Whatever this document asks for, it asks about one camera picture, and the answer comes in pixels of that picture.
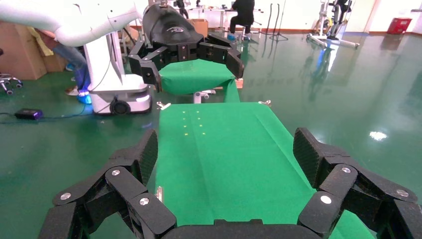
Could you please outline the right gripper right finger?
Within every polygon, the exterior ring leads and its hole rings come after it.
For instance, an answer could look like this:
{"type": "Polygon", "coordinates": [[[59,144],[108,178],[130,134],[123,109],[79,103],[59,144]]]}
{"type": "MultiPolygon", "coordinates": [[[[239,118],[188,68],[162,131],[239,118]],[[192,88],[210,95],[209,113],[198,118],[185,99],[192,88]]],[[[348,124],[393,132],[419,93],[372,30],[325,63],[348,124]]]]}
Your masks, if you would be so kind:
{"type": "Polygon", "coordinates": [[[379,239],[421,238],[422,207],[410,189],[365,169],[343,149],[319,142],[305,127],[295,131],[293,154],[316,190],[298,217],[300,226],[327,239],[349,211],[379,239]]]}

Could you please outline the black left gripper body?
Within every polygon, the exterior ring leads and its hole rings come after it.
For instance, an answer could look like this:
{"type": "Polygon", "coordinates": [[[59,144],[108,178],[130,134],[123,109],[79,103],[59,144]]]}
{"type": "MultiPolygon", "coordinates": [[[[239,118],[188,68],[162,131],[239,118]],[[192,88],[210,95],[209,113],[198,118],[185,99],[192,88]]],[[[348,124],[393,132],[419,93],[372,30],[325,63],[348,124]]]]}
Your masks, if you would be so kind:
{"type": "Polygon", "coordinates": [[[199,44],[204,36],[173,7],[156,3],[144,11],[142,24],[147,39],[157,50],[166,47],[164,56],[170,62],[198,59],[199,44]]]}

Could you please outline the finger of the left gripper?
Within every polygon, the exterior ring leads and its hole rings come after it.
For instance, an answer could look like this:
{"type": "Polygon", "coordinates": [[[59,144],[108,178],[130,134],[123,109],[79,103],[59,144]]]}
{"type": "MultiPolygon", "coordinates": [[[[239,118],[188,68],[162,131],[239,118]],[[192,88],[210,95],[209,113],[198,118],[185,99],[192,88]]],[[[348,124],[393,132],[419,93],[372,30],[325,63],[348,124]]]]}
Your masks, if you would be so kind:
{"type": "Polygon", "coordinates": [[[198,43],[197,50],[199,59],[225,65],[235,78],[243,78],[245,66],[241,53],[229,39],[210,33],[198,43]]]}
{"type": "Polygon", "coordinates": [[[171,63],[170,50],[166,46],[154,49],[144,41],[138,41],[129,53],[131,72],[142,77],[145,84],[154,85],[162,91],[161,69],[171,63]]]}

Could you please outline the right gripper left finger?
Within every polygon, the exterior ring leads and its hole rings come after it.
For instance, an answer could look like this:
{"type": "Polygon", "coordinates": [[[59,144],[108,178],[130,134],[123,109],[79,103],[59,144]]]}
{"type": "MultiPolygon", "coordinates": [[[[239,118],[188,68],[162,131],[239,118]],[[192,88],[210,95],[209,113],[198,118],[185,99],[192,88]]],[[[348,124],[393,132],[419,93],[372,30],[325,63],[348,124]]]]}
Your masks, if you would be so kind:
{"type": "Polygon", "coordinates": [[[39,238],[87,239],[113,214],[139,239],[163,238],[177,220],[147,189],[157,158],[157,133],[150,129],[138,144],[115,151],[94,175],[59,192],[39,238]]]}

